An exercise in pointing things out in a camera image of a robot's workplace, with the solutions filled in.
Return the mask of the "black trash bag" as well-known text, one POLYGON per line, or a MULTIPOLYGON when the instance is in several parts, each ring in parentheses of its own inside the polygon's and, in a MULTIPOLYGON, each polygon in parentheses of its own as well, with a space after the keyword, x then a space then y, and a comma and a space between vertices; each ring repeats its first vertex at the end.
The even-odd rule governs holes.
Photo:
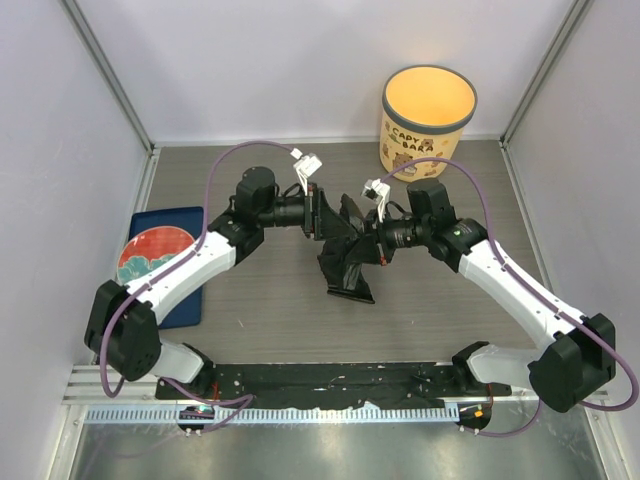
POLYGON ((344 257, 349 241, 355 239, 336 238, 325 241, 317 256, 320 270, 327 283, 329 295, 365 304, 374 304, 369 284, 364 279, 362 265, 347 265, 344 257))

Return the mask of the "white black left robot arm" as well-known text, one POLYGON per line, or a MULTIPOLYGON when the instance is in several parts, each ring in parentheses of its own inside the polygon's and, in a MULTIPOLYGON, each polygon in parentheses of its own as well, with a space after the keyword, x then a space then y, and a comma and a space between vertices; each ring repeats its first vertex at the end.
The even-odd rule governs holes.
POLYGON ((97 354, 105 394, 108 371, 121 382, 146 375, 168 378, 190 398, 205 397, 213 385, 207 357, 186 344, 165 341, 159 327, 185 298, 212 278, 237 266, 263 242, 267 228, 298 227, 314 240, 348 237, 353 229, 328 204, 314 183, 281 191, 266 167, 243 173, 229 207, 204 227, 198 239, 167 263, 126 285, 113 280, 97 290, 84 342, 97 354))

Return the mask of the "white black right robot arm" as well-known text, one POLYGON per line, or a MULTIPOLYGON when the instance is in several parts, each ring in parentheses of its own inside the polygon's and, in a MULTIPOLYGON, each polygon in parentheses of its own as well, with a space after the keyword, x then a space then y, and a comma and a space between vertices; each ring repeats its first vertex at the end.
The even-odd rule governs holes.
POLYGON ((616 375, 616 331, 604 315, 587 317, 567 305, 519 267, 477 221, 456 216, 446 188, 436 179, 407 187, 410 209, 387 212, 390 188, 368 181, 364 196, 375 206, 363 215, 348 196, 340 213, 354 227, 345 255, 343 285, 357 298, 368 288, 364 263, 385 265, 399 248, 424 246, 452 271, 480 287, 521 326, 531 349, 501 348, 479 342, 462 351, 451 371, 457 391, 477 393, 488 383, 533 390, 548 407, 564 413, 616 375))

